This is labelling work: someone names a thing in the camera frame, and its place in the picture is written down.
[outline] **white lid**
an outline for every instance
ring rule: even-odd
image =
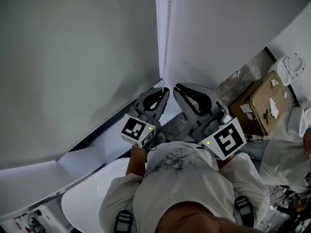
[[[305,109],[305,116],[306,119],[308,120],[308,123],[311,123],[311,107]]]
[[[305,61],[298,53],[288,55],[283,63],[292,78],[299,76],[305,69]]]

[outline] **floor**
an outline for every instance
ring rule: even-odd
[[[267,52],[263,50],[250,62],[244,65],[238,73],[233,74],[230,78],[215,88],[215,92],[222,99],[224,105],[232,103],[253,81],[265,76],[270,66],[273,64],[273,60],[269,57]],[[290,96],[290,106],[288,107],[287,113],[285,113],[278,122],[276,130],[265,137],[265,139],[287,139],[294,142],[300,142],[301,139],[288,134],[287,122],[293,107],[295,104],[294,98],[292,97],[289,88],[287,93]],[[170,141],[193,141],[188,135],[191,130],[191,126],[184,117],[183,113],[178,114],[171,121],[163,126],[162,131],[164,132],[166,139]],[[286,214],[280,213],[273,209],[276,205],[283,205],[284,198],[283,192],[280,187],[268,186],[271,197],[271,207],[267,216],[258,226],[258,229],[263,232],[277,232],[279,227],[290,217]]]

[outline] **white shirt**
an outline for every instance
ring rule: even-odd
[[[139,233],[155,232],[166,210],[183,201],[197,202],[214,216],[236,222],[235,192],[247,196],[254,206],[255,224],[260,223],[268,210],[269,192],[249,156],[237,155],[219,172],[211,165],[210,154],[197,144],[157,146],[148,155],[144,178],[129,174],[113,180],[100,210],[104,231],[113,232],[118,212],[131,201]]]
[[[271,140],[259,173],[265,184],[288,185],[297,193],[311,189],[311,158],[303,144]]]

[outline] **cardboard box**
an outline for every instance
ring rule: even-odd
[[[288,96],[277,72],[253,82],[229,107],[244,134],[265,136],[288,109]]]

